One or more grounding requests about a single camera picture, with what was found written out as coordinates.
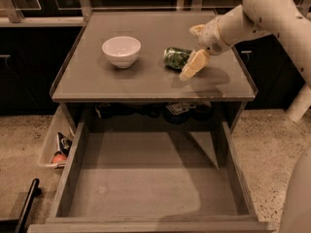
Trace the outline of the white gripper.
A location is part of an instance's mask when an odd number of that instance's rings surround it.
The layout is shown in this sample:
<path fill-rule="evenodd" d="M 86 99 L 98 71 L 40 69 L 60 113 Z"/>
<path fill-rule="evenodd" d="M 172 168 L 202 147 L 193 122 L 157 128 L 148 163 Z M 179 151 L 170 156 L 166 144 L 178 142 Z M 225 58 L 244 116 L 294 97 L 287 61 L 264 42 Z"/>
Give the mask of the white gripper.
<path fill-rule="evenodd" d="M 198 44 L 205 50 L 194 50 L 179 75 L 181 81 L 191 79 L 210 61 L 210 55 L 220 55 L 231 49 L 231 44 L 221 33 L 221 18 L 215 17 L 205 24 L 190 28 L 190 34 L 198 36 Z"/>

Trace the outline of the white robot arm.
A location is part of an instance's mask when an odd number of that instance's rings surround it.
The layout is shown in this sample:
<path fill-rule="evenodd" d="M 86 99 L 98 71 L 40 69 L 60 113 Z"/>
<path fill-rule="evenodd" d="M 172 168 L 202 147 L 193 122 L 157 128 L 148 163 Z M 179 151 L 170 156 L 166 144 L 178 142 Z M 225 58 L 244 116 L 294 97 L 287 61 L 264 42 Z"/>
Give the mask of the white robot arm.
<path fill-rule="evenodd" d="M 311 107 L 311 21 L 293 0 L 242 0 L 228 13 L 190 29 L 199 50 L 190 54 L 180 79 L 187 81 L 205 67 L 211 55 L 220 55 L 234 45 L 266 34 L 275 36 L 305 85 L 287 116 L 299 121 Z M 301 155 L 292 171 L 280 221 L 279 233 L 311 233 L 311 148 Z"/>

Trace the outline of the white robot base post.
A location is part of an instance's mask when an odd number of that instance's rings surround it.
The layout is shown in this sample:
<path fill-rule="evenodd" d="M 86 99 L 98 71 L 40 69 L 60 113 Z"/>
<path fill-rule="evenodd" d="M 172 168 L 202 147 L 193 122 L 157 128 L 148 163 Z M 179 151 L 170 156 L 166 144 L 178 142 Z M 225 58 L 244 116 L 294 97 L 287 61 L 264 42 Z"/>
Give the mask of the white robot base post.
<path fill-rule="evenodd" d="M 286 109 L 287 117 L 298 122 L 311 106 L 311 88 L 305 84 L 299 91 L 291 105 Z"/>

